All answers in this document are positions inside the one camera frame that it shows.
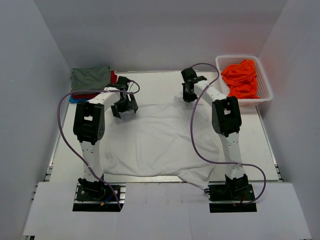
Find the folded red t-shirt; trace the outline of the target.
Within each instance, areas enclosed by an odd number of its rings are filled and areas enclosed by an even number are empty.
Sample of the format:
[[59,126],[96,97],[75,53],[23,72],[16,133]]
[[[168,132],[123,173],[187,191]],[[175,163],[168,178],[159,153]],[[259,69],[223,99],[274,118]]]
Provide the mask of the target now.
[[[112,70],[110,76],[110,83],[115,84],[118,80],[118,76],[116,75],[115,71]],[[96,97],[99,93],[82,93],[82,94],[72,94],[74,99],[82,99],[83,101],[87,101]]]

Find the white plastic basket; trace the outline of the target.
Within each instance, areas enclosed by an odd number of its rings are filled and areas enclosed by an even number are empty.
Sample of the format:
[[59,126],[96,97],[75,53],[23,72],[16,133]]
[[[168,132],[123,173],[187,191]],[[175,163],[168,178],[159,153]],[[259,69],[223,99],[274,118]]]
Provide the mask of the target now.
[[[253,60],[255,62],[257,74],[257,96],[259,99],[238,99],[241,106],[256,106],[260,103],[270,101],[273,94],[268,83],[268,79],[264,69],[256,56],[253,55],[219,55],[215,58],[216,66],[221,73],[227,66],[232,64],[240,64],[243,60]],[[230,89],[223,81],[222,76],[219,77],[222,93],[229,97]]]

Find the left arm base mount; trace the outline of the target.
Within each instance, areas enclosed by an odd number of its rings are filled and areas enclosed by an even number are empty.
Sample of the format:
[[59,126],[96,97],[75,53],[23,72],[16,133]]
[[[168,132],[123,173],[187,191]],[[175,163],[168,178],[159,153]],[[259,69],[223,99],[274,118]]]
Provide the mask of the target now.
[[73,201],[73,212],[118,213],[125,203],[126,185],[108,186],[101,181],[79,178]]

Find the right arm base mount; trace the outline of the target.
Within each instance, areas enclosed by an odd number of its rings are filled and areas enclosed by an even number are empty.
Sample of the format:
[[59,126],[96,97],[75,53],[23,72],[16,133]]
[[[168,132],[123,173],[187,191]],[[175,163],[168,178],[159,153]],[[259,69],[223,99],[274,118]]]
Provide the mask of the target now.
[[255,194],[247,175],[240,178],[225,178],[224,184],[210,184],[204,189],[209,197],[211,213],[254,213]]

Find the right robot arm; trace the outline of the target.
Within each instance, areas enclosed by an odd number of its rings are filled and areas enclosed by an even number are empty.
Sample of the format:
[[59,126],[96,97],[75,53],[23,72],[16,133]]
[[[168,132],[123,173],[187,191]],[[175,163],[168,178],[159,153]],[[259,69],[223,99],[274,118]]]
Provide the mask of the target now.
[[241,165],[239,131],[242,125],[238,99],[214,88],[204,76],[197,76],[192,67],[181,71],[182,98],[185,102],[203,99],[211,106],[211,123],[218,134],[225,160],[226,195],[236,200],[249,185],[248,176]]

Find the orange t-shirt in basket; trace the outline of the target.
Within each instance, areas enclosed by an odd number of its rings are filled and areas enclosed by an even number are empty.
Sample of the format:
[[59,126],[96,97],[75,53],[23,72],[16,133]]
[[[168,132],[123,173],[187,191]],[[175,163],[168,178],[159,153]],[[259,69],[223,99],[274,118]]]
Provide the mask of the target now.
[[255,62],[245,59],[239,64],[228,65],[222,72],[223,81],[229,88],[229,97],[259,99]]

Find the white t-shirt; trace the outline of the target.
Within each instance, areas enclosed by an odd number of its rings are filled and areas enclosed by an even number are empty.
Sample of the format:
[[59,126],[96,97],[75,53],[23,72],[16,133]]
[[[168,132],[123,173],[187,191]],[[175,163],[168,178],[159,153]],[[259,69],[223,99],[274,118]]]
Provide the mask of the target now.
[[105,174],[176,176],[205,189],[214,169],[226,167],[219,141],[206,103],[174,97],[168,103],[143,104],[121,118],[107,112],[100,162]]

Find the folded blue t-shirt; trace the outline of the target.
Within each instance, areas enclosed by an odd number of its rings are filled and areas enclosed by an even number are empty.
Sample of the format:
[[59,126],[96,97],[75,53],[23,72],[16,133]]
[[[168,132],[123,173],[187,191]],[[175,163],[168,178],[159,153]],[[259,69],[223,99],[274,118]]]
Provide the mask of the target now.
[[82,100],[83,99],[81,99],[81,98],[79,98],[79,99],[73,98],[72,95],[70,95],[70,97],[68,99],[69,103],[71,103],[71,104],[77,104],[79,101],[82,101]]

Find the folded grey t-shirt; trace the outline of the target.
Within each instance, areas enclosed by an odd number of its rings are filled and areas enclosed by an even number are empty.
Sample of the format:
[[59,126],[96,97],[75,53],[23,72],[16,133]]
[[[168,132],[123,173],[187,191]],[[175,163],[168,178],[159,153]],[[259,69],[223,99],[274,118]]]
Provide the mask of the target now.
[[71,76],[72,91],[103,90],[111,82],[110,67],[96,66],[90,68],[74,68]]

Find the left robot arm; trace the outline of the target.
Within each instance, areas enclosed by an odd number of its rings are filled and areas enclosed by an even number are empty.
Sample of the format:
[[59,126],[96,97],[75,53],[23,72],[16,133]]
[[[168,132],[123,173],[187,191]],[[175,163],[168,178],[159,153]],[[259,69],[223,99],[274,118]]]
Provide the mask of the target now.
[[84,165],[83,179],[89,182],[101,181],[104,176],[100,160],[100,140],[106,124],[105,112],[110,109],[116,118],[124,112],[137,112],[135,94],[130,92],[130,84],[137,84],[127,77],[120,76],[114,84],[108,84],[97,96],[80,101],[76,105],[73,133],[79,141]]

